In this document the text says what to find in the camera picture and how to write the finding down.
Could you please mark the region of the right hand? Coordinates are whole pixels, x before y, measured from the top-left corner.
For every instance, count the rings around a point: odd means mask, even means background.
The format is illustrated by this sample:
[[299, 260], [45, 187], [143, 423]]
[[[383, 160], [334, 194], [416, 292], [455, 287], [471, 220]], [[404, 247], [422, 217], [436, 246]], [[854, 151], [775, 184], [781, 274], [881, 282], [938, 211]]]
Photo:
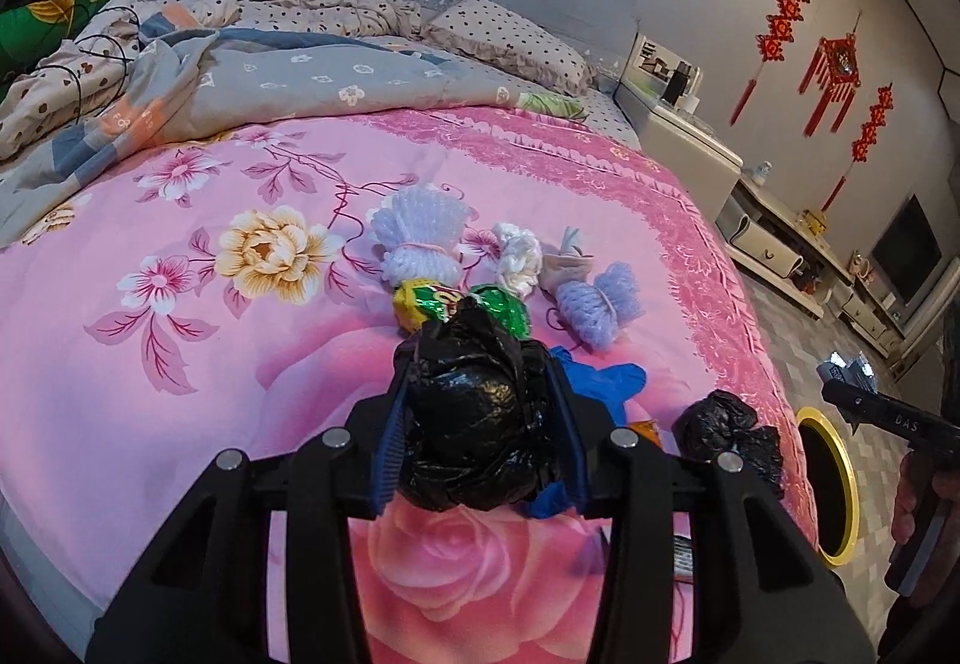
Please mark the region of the right hand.
[[[919, 476], [919, 467], [923, 464], [921, 456], [913, 451], [907, 453], [900, 464], [900, 479], [896, 486], [895, 505], [893, 505], [892, 537], [898, 545], [907, 545], [916, 529], [914, 510], [919, 503], [921, 490], [914, 479]], [[940, 531], [939, 540], [932, 550], [928, 565], [911, 595], [914, 607], [924, 607], [931, 602], [946, 586], [947, 579], [958, 561], [958, 472], [935, 472], [932, 476], [932, 490], [942, 500], [950, 501], [952, 510]]]

